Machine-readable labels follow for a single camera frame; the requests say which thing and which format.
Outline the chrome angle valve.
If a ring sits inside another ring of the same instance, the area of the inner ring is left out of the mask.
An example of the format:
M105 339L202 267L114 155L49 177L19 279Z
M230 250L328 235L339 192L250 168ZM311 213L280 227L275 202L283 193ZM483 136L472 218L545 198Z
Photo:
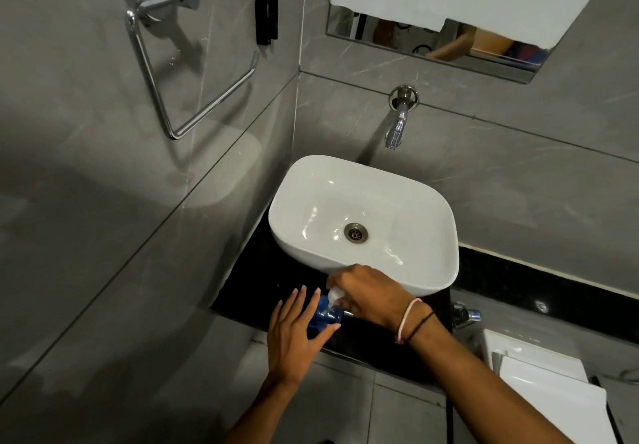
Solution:
M469 309L462 303L451 303L451 322L453 330L462 330L475 323L480 323L483 316L479 310Z

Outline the white ceramic sink basin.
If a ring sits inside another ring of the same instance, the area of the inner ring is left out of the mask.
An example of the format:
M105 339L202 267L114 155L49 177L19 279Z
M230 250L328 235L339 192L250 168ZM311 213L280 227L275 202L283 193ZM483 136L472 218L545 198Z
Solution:
M365 243L346 239L351 222L366 227ZM459 274L457 228L445 198L423 183L348 160L297 160L277 189L268 223L288 255L326 274L367 265L416 296L450 287Z

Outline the person's left hand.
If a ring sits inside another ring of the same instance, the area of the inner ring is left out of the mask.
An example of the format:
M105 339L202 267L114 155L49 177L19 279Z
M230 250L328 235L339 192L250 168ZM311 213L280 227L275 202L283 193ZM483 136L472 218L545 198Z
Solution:
M280 332L267 333L268 375L280 375L303 380L310 364L322 348L312 347L312 339L308 338L308 325L293 325L293 302L300 289L294 289L284 301L284 314ZM308 310L310 320L315 314L321 296L316 289L310 302L304 307Z

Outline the person's right forearm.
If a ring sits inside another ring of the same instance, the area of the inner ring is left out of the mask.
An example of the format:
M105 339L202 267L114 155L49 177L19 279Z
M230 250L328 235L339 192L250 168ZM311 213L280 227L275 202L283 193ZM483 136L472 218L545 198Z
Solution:
M457 341L434 311L408 342L480 444L574 444Z

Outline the wall mirror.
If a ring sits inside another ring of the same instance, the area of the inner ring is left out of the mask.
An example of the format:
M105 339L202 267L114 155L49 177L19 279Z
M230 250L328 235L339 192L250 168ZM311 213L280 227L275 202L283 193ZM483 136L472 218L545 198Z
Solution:
M334 5L329 8L326 33L522 84L532 80L553 51L455 20L445 20L442 29L434 31Z

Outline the person's right hand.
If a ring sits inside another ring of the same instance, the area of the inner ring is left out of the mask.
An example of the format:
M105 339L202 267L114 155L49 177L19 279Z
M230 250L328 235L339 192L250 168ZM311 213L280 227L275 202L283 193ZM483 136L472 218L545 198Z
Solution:
M432 309L383 272L363 265L363 313L353 314L390 330L403 344Z

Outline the chrome sink drain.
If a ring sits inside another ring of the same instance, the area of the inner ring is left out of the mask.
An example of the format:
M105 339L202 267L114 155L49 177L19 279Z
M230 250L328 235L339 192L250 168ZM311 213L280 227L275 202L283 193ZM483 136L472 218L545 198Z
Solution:
M354 244L362 244L369 238L369 233L366 227L360 223L351 222L344 226L344 236L346 239Z

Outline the blue liquid bottle white cap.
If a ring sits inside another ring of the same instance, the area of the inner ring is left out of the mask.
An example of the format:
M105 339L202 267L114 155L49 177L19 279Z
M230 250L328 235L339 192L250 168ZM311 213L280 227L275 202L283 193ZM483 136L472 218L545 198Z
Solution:
M318 335L332 324L340 324L345 310L337 304L346 293L338 286L332 287L327 295L321 295L315 314L308 324L308 332Z

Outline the white toilet tank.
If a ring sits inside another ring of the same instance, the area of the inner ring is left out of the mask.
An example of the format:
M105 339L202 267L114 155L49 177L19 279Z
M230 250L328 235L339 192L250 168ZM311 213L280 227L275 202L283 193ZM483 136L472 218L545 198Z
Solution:
M477 338L486 364L574 444L619 444L606 391L580 359L491 330Z

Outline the person's left forearm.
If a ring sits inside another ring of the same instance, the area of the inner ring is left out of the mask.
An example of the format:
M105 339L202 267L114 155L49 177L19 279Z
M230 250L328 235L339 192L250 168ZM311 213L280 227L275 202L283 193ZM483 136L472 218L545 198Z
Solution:
M228 431L222 444L270 444L300 383L300 379L269 374L250 407Z

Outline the chrome wall tap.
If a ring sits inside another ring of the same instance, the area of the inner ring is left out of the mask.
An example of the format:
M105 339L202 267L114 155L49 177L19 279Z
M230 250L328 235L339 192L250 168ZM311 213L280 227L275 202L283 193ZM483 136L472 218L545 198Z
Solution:
M395 120L385 135L385 147L395 150L402 142L408 114L419 104L419 92L411 85L399 85L388 95L388 104Z

